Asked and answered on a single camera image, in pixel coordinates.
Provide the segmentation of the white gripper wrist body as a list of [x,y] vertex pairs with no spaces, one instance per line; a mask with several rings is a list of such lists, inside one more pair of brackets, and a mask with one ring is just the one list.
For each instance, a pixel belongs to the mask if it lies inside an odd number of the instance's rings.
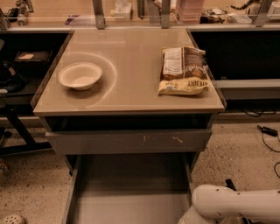
[[194,206],[191,206],[180,218],[178,224],[209,224],[209,220],[202,217]]

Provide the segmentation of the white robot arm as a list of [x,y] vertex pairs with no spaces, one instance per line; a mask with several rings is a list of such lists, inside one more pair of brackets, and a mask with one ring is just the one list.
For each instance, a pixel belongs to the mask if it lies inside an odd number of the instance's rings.
[[200,185],[192,193],[192,205],[178,224],[218,224],[241,217],[263,224],[280,224],[278,190],[234,191],[225,186]]

